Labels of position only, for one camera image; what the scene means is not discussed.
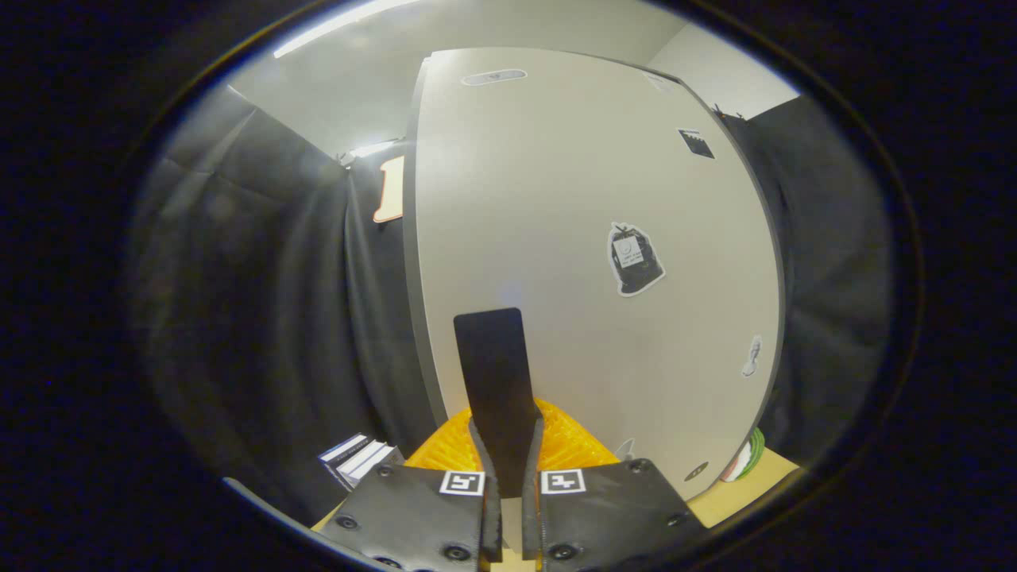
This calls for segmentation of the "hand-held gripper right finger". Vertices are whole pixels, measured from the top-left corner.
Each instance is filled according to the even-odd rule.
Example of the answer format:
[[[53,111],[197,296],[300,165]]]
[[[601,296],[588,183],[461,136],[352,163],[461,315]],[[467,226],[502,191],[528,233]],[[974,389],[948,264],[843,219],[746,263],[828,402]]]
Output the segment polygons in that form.
[[[646,458],[620,458],[561,408],[538,413],[522,489],[523,552],[538,571],[662,571],[707,536]]]

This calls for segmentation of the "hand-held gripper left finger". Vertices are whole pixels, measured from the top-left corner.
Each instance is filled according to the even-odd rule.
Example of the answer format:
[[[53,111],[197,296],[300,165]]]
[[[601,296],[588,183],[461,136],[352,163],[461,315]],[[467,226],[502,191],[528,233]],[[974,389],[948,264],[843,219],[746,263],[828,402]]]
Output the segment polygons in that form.
[[[397,571],[488,571],[501,561],[501,498],[470,409],[407,460],[387,446],[353,477],[317,526],[331,542]]]

